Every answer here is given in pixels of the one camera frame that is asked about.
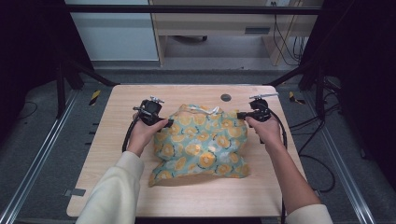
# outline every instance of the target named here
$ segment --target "black curtain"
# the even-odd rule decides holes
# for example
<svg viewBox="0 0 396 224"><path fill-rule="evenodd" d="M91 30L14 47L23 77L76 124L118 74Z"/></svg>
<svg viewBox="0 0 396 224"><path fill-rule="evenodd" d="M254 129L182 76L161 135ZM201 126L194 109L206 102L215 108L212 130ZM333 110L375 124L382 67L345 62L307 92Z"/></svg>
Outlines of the black curtain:
<svg viewBox="0 0 396 224"><path fill-rule="evenodd" d="M41 11L43 4L64 5L64 1L1 1L0 142L23 108L26 93L55 80L62 58L93 70L70 13ZM68 69L68 73L76 78L78 70Z"/></svg>
<svg viewBox="0 0 396 224"><path fill-rule="evenodd" d="M341 6L326 1L332 7ZM377 161L396 189L396 4L356 0L324 51L326 75L341 80L341 103L362 151ZM334 21L318 18L303 63L310 60ZM305 76L315 77L316 71Z"/></svg>

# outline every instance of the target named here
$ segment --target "white cabinet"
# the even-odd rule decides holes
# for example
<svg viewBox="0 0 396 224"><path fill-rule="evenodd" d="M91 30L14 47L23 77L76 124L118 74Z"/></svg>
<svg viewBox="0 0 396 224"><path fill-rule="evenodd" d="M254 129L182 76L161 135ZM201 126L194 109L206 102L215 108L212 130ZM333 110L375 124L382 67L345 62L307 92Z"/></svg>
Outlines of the white cabinet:
<svg viewBox="0 0 396 224"><path fill-rule="evenodd" d="M66 4L147 5L146 0L65 0ZM148 13L72 13L93 62L157 61L155 37Z"/></svg>
<svg viewBox="0 0 396 224"><path fill-rule="evenodd" d="M150 3L152 5L264 7L268 6L268 1L270 0L150 0ZM283 1L288 7L320 7L322 2L323 0ZM163 61L168 35L260 35L266 47L263 50L268 51L273 65L279 63L281 52L286 48L283 39L287 40L290 36L309 36L316 18L315 15L277 15L277 31L275 15L271 14L153 14L154 29L159 39L160 62Z"/></svg>

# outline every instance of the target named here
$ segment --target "wire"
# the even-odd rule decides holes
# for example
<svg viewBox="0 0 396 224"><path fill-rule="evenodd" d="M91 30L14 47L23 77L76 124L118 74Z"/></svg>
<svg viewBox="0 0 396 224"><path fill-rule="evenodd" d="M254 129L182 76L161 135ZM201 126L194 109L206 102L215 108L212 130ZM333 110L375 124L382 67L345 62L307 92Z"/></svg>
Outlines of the wire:
<svg viewBox="0 0 396 224"><path fill-rule="evenodd" d="M305 149L306 145L308 145L309 142L311 142L311 140L315 137L315 135L319 132L320 129L323 128L325 124L325 121L323 120L319 126L317 127L317 129L314 131L314 133L312 133L312 135L308 138L308 140L306 140L306 142L303 144L303 146L298 150L298 154L300 155L301 152Z"/></svg>
<svg viewBox="0 0 396 224"><path fill-rule="evenodd" d="M286 135L285 126L283 126L283 123L280 120L279 116L274 111L272 111L270 108L268 108L268 106L266 106L264 104L258 104L258 105L261 105L262 107L268 109L268 111L270 111L270 113L276 118L276 120L279 123L279 126L282 130L283 146L285 146L285 149L288 150L288 137ZM280 216L280 223L284 224L285 222L286 222L286 207L285 207L285 203L284 203L283 197L282 197L282 212L281 212L281 216Z"/></svg>
<svg viewBox="0 0 396 224"><path fill-rule="evenodd" d="M337 94L337 92L335 92L335 91L329 92L323 97L323 100L326 100L326 98L329 97L330 95L336 95L336 94Z"/></svg>
<svg viewBox="0 0 396 224"><path fill-rule="evenodd" d="M293 56L293 55L290 53L290 50L289 50L289 48L288 48L288 44L286 43L285 38L284 38L283 35L280 33L279 27L277 26L276 14L274 14L274 21L275 21L275 24L274 24L274 29L275 29L275 30L274 30L274 35L273 35L274 43L275 43L275 45L276 45L276 48L279 50L279 53L280 53L280 55L282 56L283 61L284 61L287 65L300 65L300 61L301 61L301 58L302 58L302 56L303 56L303 51L304 51L304 37L302 37L303 41L300 42L300 56L297 58L297 57L296 57L296 54L294 53L295 43L296 43L297 37L296 37L296 39L294 39L294 46L293 46L293 54L294 54L294 56ZM281 39L282 39L282 41L283 41L283 44L284 44L286 50L288 51L290 57L291 57L295 62L297 62L297 64L288 63L288 62L286 61L286 59L285 59L285 57L284 57L284 55L283 55L283 53L282 53L282 50L280 49L279 45L276 43L276 39L275 39L275 32L276 32L276 31L279 33L279 35L280 35L280 37L281 37Z"/></svg>
<svg viewBox="0 0 396 224"><path fill-rule="evenodd" d="M134 126L136 125L136 123L140 120L140 113L141 113L141 110L139 110L139 112L137 112L136 117L134 117L134 120L129 125L128 131L125 134L124 142L122 144L122 152L126 151L126 148L128 146L128 142L129 142L129 138L131 137L132 130L134 129Z"/></svg>
<svg viewBox="0 0 396 224"><path fill-rule="evenodd" d="M38 105L37 105L36 103L34 103L34 102L27 101L27 102L25 102L25 104L32 104L32 105L35 106L35 109L33 110L33 112L29 113L28 115L25 115L25 116L20 117L20 118L18 118L18 119L26 119L26 118L32 116L32 115L37 111L37 109L38 109Z"/></svg>
<svg viewBox="0 0 396 224"><path fill-rule="evenodd" d="M312 188L312 189L313 189L313 190L318 190L318 191L320 191L320 192L322 192L322 193L328 193L328 192L332 191L332 189L334 189L334 187L335 187L335 175L334 175L334 173L332 172L332 170L330 169L330 167L327 166L323 161L320 161L320 160L318 160L318 159L315 158L315 157L308 156L308 155L303 155L303 154L300 155L300 157L308 158L308 159L311 159L311 160L313 160L313 161L316 161L317 163L319 163L320 165L322 165L322 166L330 173L330 175L332 176L332 184L330 185L329 188L327 188L327 189L315 189L315 188Z"/></svg>
<svg viewBox="0 0 396 224"><path fill-rule="evenodd" d="M332 105L331 107L329 107L328 109L326 109L326 110L325 110L326 116L329 116L334 110L338 109L339 106L340 106L340 104L336 104L336 105ZM319 116L314 116L312 119L308 119L308 120L303 121L303 122L301 122L301 123L298 123L298 124L289 126L289 128L290 128L290 130L291 130L292 132L293 132L293 131L300 130L300 129L302 129L302 128L308 126L309 124L315 122L316 120L318 120L318 118L319 118Z"/></svg>
<svg viewBox="0 0 396 224"><path fill-rule="evenodd" d="M292 133L291 135L295 136L295 135L309 135L309 134L313 134L313 133Z"/></svg>
<svg viewBox="0 0 396 224"><path fill-rule="evenodd" d="M285 39L283 38L283 35L280 33L279 28L277 27L276 14L274 15L274 18L275 18L274 28L275 28L275 30L277 30L277 31L279 32L280 37L282 38L283 43L284 43L286 49L288 50L288 53L290 54L289 48L288 48L288 46L286 45L286 41L285 41ZM299 65L299 64L294 64L294 63L288 63L288 62L286 61L285 56L284 56L283 53L282 53L282 50L280 49L280 47L279 47L279 46L277 45L277 43L276 43L275 31L274 31L273 38L274 38L274 43L275 43L275 45L276 45L276 48L279 50L279 53L280 53L280 55L282 56L283 61L284 61L287 65Z"/></svg>

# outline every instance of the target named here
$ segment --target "gray floor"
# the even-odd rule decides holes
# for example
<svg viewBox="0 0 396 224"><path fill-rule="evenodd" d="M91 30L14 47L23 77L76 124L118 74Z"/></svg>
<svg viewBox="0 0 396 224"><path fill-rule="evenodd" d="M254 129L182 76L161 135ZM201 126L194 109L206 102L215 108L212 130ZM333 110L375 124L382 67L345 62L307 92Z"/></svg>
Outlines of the gray floor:
<svg viewBox="0 0 396 224"><path fill-rule="evenodd" d="M206 42L176 37L170 38L168 44L163 67L139 66L135 70L104 67L98 72L122 83L260 85L286 74L293 67L286 64L279 67L269 66L268 55L265 50L261 50L263 44L259 37L210 36ZM63 193L65 189L72 189L77 182L89 151L89 143L94 138L93 133L111 93L111 88L89 77L83 78L86 84L83 90L78 91L76 104L18 214L19 223L23 223L23 220L25 223L27 220L45 223L42 219L50 219L48 223L56 223L54 220L69 220L70 223L74 220L65 213L69 198L63 196ZM294 92L297 99L313 95L311 91L299 92L299 78L295 77L276 88L289 125L314 117L309 105L300 105L289 100L290 91ZM95 105L89 105L95 90L101 90L101 94ZM327 100L327 107L337 104L334 96ZM10 137L0 150L2 211L21 183L55 121L55 83L32 90L26 101L37 104L37 110L28 118L16 122ZM33 104L26 104L21 117L34 110ZM317 125L313 123L293 132L297 148L304 144L310 136L307 133L312 133ZM361 158L360 148L343 116L337 111L328 115L326 128L346 161L376 223L396 223L396 193L382 176L376 163ZM336 175L334 189L320 197L328 206L334 223L360 223L320 134L313 138L304 154L320 159ZM302 158L302 163L308 182L313 188L326 189L330 186L331 175L322 166L306 158ZM262 222L276 223L277 220L264 218Z"/></svg>

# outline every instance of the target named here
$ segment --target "person's left hand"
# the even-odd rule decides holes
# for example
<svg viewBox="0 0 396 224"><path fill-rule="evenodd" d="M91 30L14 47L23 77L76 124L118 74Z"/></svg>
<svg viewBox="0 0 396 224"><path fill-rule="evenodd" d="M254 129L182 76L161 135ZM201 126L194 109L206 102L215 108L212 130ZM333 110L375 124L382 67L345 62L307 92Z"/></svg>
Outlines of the person's left hand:
<svg viewBox="0 0 396 224"><path fill-rule="evenodd" d="M127 151L131 151L138 157L143 152L145 146L149 143L152 136L163 128L168 123L167 119L158 121L156 124L151 126L146 125L142 120L138 120L134 129L131 132L131 137L129 138L129 144Z"/></svg>

